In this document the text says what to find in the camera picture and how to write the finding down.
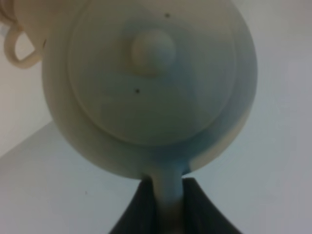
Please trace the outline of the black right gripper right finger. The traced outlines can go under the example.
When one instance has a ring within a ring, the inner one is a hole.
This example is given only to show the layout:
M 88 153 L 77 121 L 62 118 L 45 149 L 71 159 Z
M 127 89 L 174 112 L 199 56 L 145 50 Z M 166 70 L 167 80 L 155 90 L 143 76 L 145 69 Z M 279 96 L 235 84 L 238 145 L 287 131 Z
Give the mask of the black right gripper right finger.
M 183 179 L 186 234 L 240 234 L 210 201 L 194 178 Z

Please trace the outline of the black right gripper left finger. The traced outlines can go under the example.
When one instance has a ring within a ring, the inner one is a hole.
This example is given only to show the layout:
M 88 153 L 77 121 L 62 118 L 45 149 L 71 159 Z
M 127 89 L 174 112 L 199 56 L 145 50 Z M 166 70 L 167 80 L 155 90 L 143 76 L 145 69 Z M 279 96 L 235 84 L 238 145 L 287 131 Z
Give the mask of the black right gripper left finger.
M 153 184 L 144 179 L 131 202 L 112 228 L 112 234 L 157 234 L 159 232 Z

